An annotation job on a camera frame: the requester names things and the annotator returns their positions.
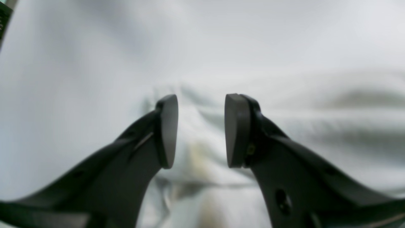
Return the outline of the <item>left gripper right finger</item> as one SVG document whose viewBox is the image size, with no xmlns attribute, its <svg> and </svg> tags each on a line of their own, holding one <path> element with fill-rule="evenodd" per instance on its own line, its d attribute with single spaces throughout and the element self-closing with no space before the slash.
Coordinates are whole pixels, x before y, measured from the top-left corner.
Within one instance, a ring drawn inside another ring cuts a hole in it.
<svg viewBox="0 0 405 228">
<path fill-rule="evenodd" d="M 273 228 L 403 228 L 404 199 L 378 193 L 290 139 L 247 95 L 225 97 L 227 164 L 254 174 Z"/>
</svg>

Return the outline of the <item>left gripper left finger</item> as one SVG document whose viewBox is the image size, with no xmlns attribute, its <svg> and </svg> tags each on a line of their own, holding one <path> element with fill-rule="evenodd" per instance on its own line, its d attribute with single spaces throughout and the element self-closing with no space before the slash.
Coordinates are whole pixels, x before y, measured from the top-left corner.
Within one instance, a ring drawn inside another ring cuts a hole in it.
<svg viewBox="0 0 405 228">
<path fill-rule="evenodd" d="M 1 222 L 17 228 L 134 228 L 150 181 L 173 166 L 178 98 L 154 110 L 55 182 L 1 202 Z"/>
</svg>

